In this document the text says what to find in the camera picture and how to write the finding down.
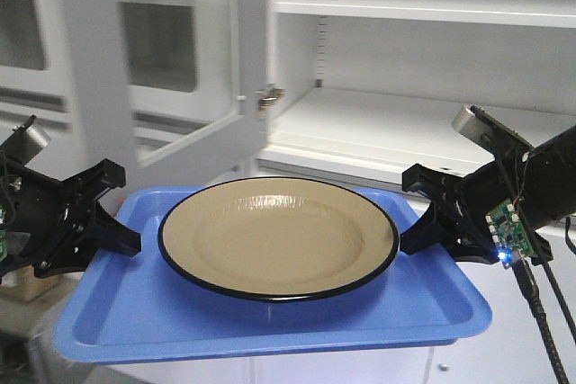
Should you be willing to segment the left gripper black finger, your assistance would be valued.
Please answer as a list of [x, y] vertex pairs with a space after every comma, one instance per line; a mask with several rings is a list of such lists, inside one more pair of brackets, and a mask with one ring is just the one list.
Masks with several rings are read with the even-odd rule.
[[140, 233], [116, 220], [99, 202], [94, 205], [90, 232], [98, 247], [126, 256], [141, 252]]
[[126, 185], [125, 169], [105, 158], [63, 181], [65, 190], [79, 201], [98, 201], [110, 190]]

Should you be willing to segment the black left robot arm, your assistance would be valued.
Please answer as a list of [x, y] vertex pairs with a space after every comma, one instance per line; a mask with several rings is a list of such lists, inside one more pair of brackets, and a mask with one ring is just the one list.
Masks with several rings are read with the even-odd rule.
[[44, 279], [86, 270], [105, 249], [133, 257], [140, 234], [111, 216], [99, 200], [126, 184], [109, 159], [60, 181], [1, 153], [1, 274], [31, 267]]

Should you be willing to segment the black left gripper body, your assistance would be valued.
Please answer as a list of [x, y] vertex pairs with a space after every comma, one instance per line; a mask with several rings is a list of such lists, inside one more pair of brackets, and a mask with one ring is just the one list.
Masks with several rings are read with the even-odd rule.
[[94, 171], [59, 181], [14, 161], [6, 165], [6, 271], [32, 267], [47, 278], [81, 272], [97, 247], [94, 226], [97, 188]]

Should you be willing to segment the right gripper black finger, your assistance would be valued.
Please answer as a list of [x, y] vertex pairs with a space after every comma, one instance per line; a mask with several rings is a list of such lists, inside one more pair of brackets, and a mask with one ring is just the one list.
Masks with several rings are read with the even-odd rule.
[[454, 207], [462, 177], [415, 164], [401, 174], [401, 189], [417, 193], [438, 206]]
[[424, 214], [400, 236], [400, 250], [408, 255], [450, 239], [450, 219], [437, 206], [429, 206]]

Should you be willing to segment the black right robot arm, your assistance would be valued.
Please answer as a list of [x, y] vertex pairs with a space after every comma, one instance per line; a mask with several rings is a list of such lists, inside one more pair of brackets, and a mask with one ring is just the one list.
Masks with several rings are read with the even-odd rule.
[[457, 261], [492, 264], [497, 249], [485, 216], [503, 201], [515, 201], [532, 229], [574, 213], [574, 128], [539, 147], [502, 131], [483, 142], [493, 161], [463, 177], [420, 164], [403, 173], [403, 191], [423, 194], [430, 205], [402, 234], [402, 252], [413, 255], [440, 244]]

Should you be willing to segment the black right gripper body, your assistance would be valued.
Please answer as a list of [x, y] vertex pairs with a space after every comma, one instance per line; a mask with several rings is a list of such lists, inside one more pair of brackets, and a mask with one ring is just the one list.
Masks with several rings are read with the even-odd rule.
[[464, 177], [445, 174], [443, 185], [457, 215], [454, 240], [446, 250], [459, 262], [496, 263], [499, 259], [485, 215], [509, 193], [497, 163], [488, 163]]

